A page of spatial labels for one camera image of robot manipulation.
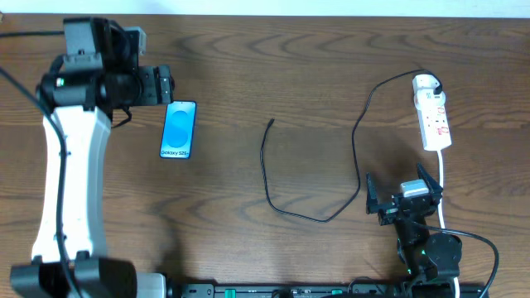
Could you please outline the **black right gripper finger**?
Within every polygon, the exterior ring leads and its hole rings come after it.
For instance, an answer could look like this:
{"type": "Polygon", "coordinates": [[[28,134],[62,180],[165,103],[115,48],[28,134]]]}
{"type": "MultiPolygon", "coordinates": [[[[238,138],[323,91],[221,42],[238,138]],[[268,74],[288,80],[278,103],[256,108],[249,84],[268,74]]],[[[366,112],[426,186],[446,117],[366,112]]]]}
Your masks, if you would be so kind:
{"type": "Polygon", "coordinates": [[[378,197],[375,184],[369,172],[366,173],[367,199],[366,214],[375,214],[378,212],[378,197]]]}
{"type": "Polygon", "coordinates": [[[431,195],[438,194],[441,195],[443,187],[426,171],[421,163],[417,163],[417,174],[420,179],[422,179],[429,189],[431,195]]]}

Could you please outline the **blue Galaxy smartphone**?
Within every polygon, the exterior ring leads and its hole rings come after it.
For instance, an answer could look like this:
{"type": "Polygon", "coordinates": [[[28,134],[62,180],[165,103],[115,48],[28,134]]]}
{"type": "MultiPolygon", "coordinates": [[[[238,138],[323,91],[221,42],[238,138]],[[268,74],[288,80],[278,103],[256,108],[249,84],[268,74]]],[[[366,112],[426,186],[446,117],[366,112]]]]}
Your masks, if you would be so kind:
{"type": "Polygon", "coordinates": [[[161,138],[161,158],[190,158],[196,109],[195,101],[175,101],[167,106],[161,138]]]}

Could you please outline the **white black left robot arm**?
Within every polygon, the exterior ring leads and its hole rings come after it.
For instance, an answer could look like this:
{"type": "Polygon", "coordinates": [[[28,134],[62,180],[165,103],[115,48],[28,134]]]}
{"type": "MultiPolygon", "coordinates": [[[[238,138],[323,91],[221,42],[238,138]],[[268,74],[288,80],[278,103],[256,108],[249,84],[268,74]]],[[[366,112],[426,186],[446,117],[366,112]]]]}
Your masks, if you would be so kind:
{"type": "Polygon", "coordinates": [[[31,260],[12,267],[12,289],[22,297],[173,297],[165,275],[108,255],[103,217],[113,114],[171,103],[171,71],[140,65],[147,36],[137,26],[77,17],[64,20],[62,33],[65,53],[28,94],[43,115],[46,186],[31,260]]]}

